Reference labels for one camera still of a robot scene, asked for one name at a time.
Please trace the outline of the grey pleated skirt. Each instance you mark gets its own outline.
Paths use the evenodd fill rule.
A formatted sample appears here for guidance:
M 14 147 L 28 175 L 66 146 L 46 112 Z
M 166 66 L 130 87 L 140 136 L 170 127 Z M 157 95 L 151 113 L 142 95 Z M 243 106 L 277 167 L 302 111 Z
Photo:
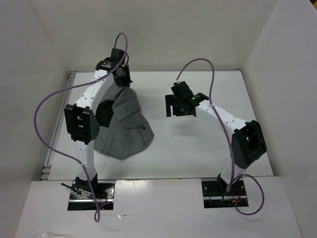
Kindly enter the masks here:
M 96 110 L 100 132 L 94 149 L 101 154 L 125 160 L 146 150 L 154 139 L 149 122 L 141 113 L 136 92 L 113 83 Z

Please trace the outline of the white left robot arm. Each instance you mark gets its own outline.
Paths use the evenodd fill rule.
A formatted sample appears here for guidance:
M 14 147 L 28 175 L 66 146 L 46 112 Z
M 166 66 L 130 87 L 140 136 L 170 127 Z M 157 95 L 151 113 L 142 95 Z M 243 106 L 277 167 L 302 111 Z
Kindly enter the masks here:
M 100 132 L 96 110 L 107 89 L 116 84 L 128 86 L 131 83 L 129 66 L 121 64 L 113 73 L 107 75 L 117 62 L 107 58 L 96 66 L 93 84 L 89 85 L 82 96 L 64 108 L 66 129 L 74 141 L 78 162 L 75 185 L 87 198 L 99 192 L 98 176 L 94 164 L 94 141 Z

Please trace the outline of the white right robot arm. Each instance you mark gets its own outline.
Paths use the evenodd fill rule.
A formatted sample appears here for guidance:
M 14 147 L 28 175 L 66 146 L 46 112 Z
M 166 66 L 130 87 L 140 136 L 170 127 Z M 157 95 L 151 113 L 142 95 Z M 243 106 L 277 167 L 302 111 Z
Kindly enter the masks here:
M 245 170 L 263 154 L 267 147 L 260 124 L 240 119 L 212 104 L 202 93 L 188 98 L 174 94 L 165 96 L 166 116 L 195 116 L 225 134 L 229 145 L 230 163 L 217 177 L 219 193 L 228 195 Z

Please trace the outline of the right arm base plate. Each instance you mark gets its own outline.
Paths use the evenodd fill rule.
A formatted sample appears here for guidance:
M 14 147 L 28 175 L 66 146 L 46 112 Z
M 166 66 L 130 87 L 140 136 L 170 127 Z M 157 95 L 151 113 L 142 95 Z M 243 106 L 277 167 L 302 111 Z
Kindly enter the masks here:
M 201 180 L 204 208 L 248 207 L 247 194 L 243 180 L 237 181 L 230 192 L 222 191 L 215 178 Z

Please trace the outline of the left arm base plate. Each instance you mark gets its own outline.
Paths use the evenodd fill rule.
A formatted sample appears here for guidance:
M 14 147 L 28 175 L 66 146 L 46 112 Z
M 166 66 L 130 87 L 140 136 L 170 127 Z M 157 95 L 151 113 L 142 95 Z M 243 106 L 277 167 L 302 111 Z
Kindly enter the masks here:
M 85 191 L 62 183 L 63 186 L 70 189 L 68 211 L 96 211 L 95 201 L 90 191 Z M 101 210 L 113 210 L 115 181 L 100 180 L 98 190 L 95 192 L 97 203 L 101 206 Z

